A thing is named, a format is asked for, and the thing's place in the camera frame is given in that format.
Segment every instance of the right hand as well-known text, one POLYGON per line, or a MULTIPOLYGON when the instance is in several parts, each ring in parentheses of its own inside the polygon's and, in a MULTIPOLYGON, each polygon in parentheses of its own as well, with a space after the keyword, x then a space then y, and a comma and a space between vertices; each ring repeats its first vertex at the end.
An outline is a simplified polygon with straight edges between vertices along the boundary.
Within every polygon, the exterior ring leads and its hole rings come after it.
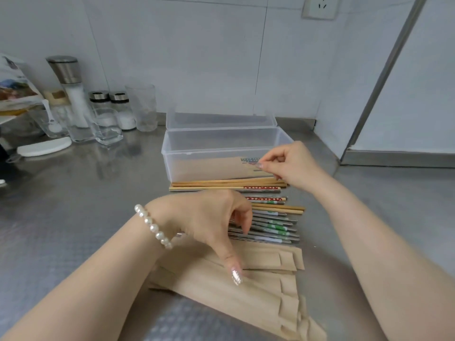
POLYGON ((282 178, 286 183, 314 193, 317 183, 327 173, 316 163, 300 141, 275 147, 257 163, 260 169, 282 178))

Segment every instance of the spice jar lid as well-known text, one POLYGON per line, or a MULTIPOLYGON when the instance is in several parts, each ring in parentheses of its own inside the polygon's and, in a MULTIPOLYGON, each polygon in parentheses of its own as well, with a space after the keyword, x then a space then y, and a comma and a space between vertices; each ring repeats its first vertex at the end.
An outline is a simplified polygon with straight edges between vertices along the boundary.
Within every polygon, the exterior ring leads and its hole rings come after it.
POLYGON ((91 91, 88 93, 88 98, 94 103, 104 103, 109 101, 109 91, 91 91))
POLYGON ((114 104, 128 103, 130 101, 125 91, 111 92, 109 97, 111 98, 111 102, 114 104))
POLYGON ((43 96, 49 101, 49 105, 52 106, 70 104, 64 90, 44 91, 43 96))

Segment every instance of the grinder metal cap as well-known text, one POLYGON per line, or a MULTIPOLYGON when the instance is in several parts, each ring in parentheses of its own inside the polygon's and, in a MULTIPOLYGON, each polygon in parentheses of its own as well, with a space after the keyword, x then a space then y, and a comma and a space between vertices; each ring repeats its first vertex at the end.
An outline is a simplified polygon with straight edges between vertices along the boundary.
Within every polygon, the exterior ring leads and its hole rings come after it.
POLYGON ((82 82, 81 70, 77 58, 73 56, 49 56, 46 61, 57 75, 61 84, 78 84, 82 82))

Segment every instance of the electrical outlet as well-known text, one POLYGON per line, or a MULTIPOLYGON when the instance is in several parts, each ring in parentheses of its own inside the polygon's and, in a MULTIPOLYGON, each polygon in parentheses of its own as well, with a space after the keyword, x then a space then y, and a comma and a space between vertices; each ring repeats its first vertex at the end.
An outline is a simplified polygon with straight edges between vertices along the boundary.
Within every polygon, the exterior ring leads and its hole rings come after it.
POLYGON ((335 19, 339 0, 305 0, 303 18, 335 19))

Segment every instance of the pepper grinder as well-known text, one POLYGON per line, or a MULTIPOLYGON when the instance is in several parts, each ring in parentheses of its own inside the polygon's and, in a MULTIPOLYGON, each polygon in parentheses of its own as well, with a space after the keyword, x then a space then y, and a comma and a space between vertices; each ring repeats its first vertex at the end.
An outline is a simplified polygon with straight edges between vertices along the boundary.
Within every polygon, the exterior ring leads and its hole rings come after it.
POLYGON ((77 58, 57 55, 46 57, 46 61, 56 74, 71 102, 75 126, 78 128, 87 128, 87 131, 90 132, 90 137, 93 138, 93 134, 84 117, 84 115, 86 117, 90 116, 91 107, 87 100, 84 86, 82 85, 81 70, 79 69, 77 58))

